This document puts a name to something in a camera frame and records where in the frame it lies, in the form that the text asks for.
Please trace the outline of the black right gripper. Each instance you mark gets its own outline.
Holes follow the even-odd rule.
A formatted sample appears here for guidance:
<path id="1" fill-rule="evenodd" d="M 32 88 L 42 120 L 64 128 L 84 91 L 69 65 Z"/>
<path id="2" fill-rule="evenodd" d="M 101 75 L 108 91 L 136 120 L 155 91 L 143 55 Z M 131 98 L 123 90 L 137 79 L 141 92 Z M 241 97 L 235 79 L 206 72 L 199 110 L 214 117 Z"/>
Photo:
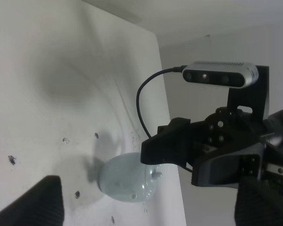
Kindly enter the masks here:
<path id="1" fill-rule="evenodd" d="M 158 133 L 141 145 L 141 163 L 182 168 L 189 164 L 193 166 L 194 186 L 238 188 L 244 177 L 261 179 L 264 145 L 231 143 L 269 135 L 271 128 L 266 120 L 239 108 L 220 107 L 203 121 L 174 118 L 168 125 L 159 126 Z M 194 148 L 212 152 L 195 161 Z"/>

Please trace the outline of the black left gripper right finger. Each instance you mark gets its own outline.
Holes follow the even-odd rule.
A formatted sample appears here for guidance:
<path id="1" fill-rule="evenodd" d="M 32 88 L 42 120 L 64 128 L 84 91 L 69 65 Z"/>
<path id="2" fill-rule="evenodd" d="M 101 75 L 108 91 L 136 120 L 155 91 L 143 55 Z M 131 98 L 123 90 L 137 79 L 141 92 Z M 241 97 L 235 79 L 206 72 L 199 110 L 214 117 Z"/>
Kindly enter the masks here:
<path id="1" fill-rule="evenodd" d="M 283 197 L 245 177 L 239 183 L 234 220 L 237 226 L 283 226 Z"/>

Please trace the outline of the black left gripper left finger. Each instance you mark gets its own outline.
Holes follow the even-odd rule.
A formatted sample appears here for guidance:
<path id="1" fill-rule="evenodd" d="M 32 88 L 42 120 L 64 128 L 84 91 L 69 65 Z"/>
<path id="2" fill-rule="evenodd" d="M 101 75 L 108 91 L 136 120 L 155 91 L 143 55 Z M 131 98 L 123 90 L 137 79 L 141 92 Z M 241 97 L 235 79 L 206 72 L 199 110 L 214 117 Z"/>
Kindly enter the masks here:
<path id="1" fill-rule="evenodd" d="M 0 211 L 0 226 L 62 226 L 65 211 L 59 176 L 46 176 Z"/>

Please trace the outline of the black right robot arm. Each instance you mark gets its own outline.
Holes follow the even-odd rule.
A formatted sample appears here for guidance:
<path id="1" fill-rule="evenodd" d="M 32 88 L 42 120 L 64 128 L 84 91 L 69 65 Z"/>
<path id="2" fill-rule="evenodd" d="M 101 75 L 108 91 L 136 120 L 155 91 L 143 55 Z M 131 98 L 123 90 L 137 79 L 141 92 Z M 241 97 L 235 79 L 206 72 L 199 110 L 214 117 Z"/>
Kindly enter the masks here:
<path id="1" fill-rule="evenodd" d="M 283 110 L 265 120 L 226 107 L 199 122 L 174 118 L 142 143 L 141 162 L 177 165 L 198 187 L 237 188 L 246 177 L 282 179 Z"/>

